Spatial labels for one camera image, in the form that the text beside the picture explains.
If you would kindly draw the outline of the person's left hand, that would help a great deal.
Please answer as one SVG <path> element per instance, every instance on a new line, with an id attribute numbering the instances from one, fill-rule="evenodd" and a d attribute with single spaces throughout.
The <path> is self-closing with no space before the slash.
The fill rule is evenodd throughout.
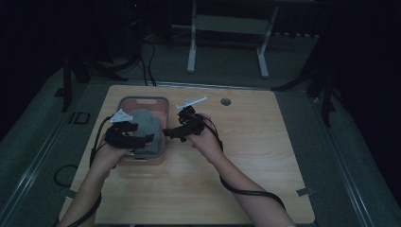
<path id="1" fill-rule="evenodd" d="M 101 145 L 96 151 L 91 168 L 100 172 L 110 171 L 129 152 L 128 149 L 114 148 L 109 144 Z"/>

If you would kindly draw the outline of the pink basin with grey rim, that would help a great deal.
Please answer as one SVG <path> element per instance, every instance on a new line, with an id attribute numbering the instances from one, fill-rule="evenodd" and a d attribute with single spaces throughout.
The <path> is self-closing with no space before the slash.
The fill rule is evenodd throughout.
<path id="1" fill-rule="evenodd" d="M 126 96 L 120 100 L 117 110 L 122 109 L 125 113 L 131 115 L 139 109 L 149 110 L 154 116 L 160 119 L 160 148 L 158 155 L 137 155 L 135 151 L 126 155 L 121 161 L 121 165 L 145 165 L 157 166 L 165 159 L 166 137 L 163 129 L 167 126 L 169 102 L 161 96 Z"/>

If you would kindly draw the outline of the person's right hand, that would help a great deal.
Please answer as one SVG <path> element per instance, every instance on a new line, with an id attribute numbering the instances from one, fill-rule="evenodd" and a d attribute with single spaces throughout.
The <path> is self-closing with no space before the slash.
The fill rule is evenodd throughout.
<path id="1" fill-rule="evenodd" d="M 204 130 L 200 135 L 190 134 L 186 137 L 192 143 L 192 147 L 196 148 L 205 159 L 215 164 L 223 155 L 221 150 L 218 133 L 215 131 L 211 118 L 207 114 L 201 114 Z"/>

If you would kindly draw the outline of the plain grey mitten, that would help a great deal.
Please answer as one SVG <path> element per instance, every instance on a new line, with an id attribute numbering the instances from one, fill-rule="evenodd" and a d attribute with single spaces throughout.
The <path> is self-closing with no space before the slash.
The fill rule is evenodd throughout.
<path id="1" fill-rule="evenodd" d="M 137 130 L 133 133 L 134 136 L 153 135 L 153 140 L 160 138 L 160 119 L 154 116 L 149 110 L 139 109 L 131 114 L 132 121 L 138 125 Z"/>

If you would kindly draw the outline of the white metal desk frame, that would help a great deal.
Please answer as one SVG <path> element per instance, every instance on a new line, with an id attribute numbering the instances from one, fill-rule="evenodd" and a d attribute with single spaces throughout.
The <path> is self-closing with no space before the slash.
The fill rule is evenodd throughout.
<path id="1" fill-rule="evenodd" d="M 278 6 L 274 6 L 268 19 L 239 18 L 230 16 L 217 16 L 198 14 L 197 5 L 200 0 L 189 0 L 191 2 L 191 25 L 190 45 L 187 59 L 186 72 L 194 73 L 196 69 L 197 57 L 197 32 L 213 31 L 235 34 L 261 35 L 262 43 L 255 49 L 258 60 L 259 71 L 262 79 L 270 76 L 266 62 L 265 52 L 268 47 L 272 29 L 279 11 Z"/>

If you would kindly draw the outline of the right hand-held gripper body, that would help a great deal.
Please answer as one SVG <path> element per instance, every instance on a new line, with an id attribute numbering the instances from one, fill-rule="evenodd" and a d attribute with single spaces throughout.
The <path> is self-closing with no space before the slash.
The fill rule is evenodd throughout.
<path id="1" fill-rule="evenodd" d="M 204 130 L 203 117 L 196 113 L 193 108 L 194 104 L 206 100 L 206 96 L 200 98 L 187 99 L 183 104 L 178 104 L 176 109 L 179 110 L 178 117 L 180 127 L 177 128 L 179 136 L 187 136 L 189 134 L 200 135 Z"/>

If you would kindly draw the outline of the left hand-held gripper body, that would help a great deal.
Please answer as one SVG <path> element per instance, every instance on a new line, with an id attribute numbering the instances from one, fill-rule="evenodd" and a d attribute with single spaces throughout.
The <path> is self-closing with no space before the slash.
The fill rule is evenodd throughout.
<path id="1" fill-rule="evenodd" d="M 132 116 L 119 109 L 110 119 L 112 124 L 106 131 L 105 141 L 115 148 L 126 148 L 125 142 L 130 132 L 121 131 L 122 122 L 131 122 Z"/>

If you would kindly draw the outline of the black metal stand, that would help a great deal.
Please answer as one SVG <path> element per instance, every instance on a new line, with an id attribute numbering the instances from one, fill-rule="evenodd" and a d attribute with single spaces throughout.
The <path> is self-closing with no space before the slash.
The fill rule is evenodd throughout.
<path id="1" fill-rule="evenodd" d="M 333 80 L 331 71 L 321 71 L 314 76 L 306 90 L 307 96 L 314 99 L 323 94 L 321 116 L 326 127 L 331 126 L 329 116 L 331 112 L 336 110 L 331 102 Z"/>
<path id="2" fill-rule="evenodd" d="M 72 70 L 70 66 L 70 57 L 66 55 L 62 62 L 62 72 L 63 72 L 63 83 L 62 87 L 59 88 L 56 92 L 56 96 L 59 96 L 63 99 L 62 109 L 63 113 L 66 113 L 69 109 L 69 106 L 72 102 Z"/>

